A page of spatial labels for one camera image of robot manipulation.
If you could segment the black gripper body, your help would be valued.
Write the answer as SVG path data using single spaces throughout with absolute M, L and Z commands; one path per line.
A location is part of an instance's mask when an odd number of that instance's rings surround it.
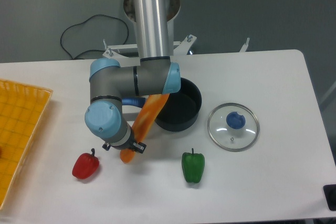
M 133 142 L 136 142 L 134 139 L 129 138 L 127 139 L 124 143 L 120 144 L 119 142 L 115 142 L 115 143 L 108 143 L 111 145 L 111 147 L 117 149 L 117 150 L 126 150 L 129 149 L 131 151 L 133 151 Z

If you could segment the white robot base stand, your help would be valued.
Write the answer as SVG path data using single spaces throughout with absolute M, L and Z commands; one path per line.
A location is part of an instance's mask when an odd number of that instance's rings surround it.
M 137 25 L 135 18 L 135 7 L 134 0 L 124 0 L 123 2 L 124 12 L 133 25 L 134 33 L 137 35 Z M 180 0 L 165 0 L 165 8 L 167 15 L 167 30 L 170 44 L 170 51 L 172 56 L 183 56 L 191 53 L 191 47 L 196 42 L 197 37 L 194 35 L 187 35 L 182 41 L 174 40 L 174 21 L 178 16 L 181 9 Z M 130 45 L 116 45 L 108 46 L 106 45 L 105 52 L 102 54 L 105 58 L 120 59 L 125 58 L 127 53 L 135 53 L 138 56 L 138 46 L 137 44 Z

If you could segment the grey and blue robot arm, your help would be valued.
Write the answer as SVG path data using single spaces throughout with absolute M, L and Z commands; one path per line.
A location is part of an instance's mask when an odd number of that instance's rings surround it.
M 85 112 L 89 130 L 109 150 L 129 149 L 143 153 L 146 145 L 122 114 L 124 98 L 176 93 L 181 88 L 180 68 L 171 62 L 165 0 L 134 0 L 136 43 L 140 64 L 121 67 L 112 58 L 95 60 L 90 66 L 90 105 Z

